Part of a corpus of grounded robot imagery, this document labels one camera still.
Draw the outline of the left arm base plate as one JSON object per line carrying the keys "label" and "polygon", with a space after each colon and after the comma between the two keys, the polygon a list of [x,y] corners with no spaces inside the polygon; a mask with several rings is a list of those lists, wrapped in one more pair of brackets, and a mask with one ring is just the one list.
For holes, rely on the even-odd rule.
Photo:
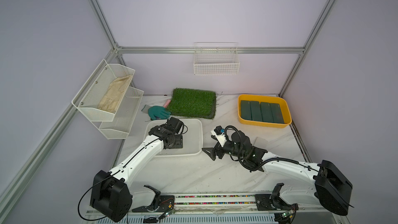
{"label": "left arm base plate", "polygon": [[163,213],[174,207],[175,196],[160,195],[149,206],[134,208],[131,213]]}

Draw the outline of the yellow plastic storage box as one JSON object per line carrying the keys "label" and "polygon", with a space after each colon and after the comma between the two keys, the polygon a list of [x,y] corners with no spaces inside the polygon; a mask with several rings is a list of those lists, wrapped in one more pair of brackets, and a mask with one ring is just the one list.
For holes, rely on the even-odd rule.
{"label": "yellow plastic storage box", "polygon": [[241,94],[237,112],[239,122],[246,125],[285,128],[292,123],[289,106],[281,97]]}

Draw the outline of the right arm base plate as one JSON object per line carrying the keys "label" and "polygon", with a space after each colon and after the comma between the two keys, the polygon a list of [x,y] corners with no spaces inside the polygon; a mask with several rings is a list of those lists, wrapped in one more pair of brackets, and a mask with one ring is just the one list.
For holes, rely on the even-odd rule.
{"label": "right arm base plate", "polygon": [[288,204],[281,197],[272,194],[256,194],[255,202],[258,211],[297,211],[299,208],[297,204]]}

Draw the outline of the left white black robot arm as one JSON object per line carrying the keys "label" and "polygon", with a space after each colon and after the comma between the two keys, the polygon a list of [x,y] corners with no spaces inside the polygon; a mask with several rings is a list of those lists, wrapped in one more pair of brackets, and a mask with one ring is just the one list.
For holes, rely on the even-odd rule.
{"label": "left white black robot arm", "polygon": [[150,129],[144,141],[110,171],[99,171],[90,188],[90,206],[111,219],[121,221],[131,210],[145,208],[155,212],[160,207],[161,192],[150,185],[132,188],[133,181],[146,164],[164,149],[179,149],[188,128],[178,118]]}

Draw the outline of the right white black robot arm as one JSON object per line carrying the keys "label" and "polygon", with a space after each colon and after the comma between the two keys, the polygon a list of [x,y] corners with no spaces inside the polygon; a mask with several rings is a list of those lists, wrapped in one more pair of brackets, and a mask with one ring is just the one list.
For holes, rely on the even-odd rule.
{"label": "right white black robot arm", "polygon": [[268,200],[272,209],[296,210],[300,204],[308,204],[320,205],[336,215],[348,215],[353,185],[332,162],[308,163],[281,157],[254,146],[238,130],[228,136],[225,129],[217,127],[211,138],[216,145],[202,148],[211,160],[229,155],[249,172],[276,173],[300,183],[298,186],[277,183]]}

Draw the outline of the clear pencil case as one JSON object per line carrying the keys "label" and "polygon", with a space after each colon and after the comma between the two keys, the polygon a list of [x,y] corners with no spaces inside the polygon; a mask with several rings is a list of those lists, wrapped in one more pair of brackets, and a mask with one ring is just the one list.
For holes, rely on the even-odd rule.
{"label": "clear pencil case", "polygon": [[267,146],[269,144],[269,141],[266,139],[263,139],[261,137],[257,137],[253,143],[253,145],[257,148],[260,149],[267,149]]}

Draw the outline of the white plastic storage box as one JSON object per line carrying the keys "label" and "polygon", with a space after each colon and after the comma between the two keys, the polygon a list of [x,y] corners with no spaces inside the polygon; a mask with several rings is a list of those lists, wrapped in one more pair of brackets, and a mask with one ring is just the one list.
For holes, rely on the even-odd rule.
{"label": "white plastic storage box", "polygon": [[[156,136],[149,135],[151,128],[166,123],[167,120],[154,120],[147,125],[147,136],[144,138],[143,145],[149,148],[151,145],[163,145],[163,142],[158,140]],[[162,149],[157,156],[163,157],[181,157],[193,156],[201,152],[203,148],[203,127],[201,121],[198,119],[183,119],[185,124],[185,134],[183,134],[183,148],[182,149]]]}

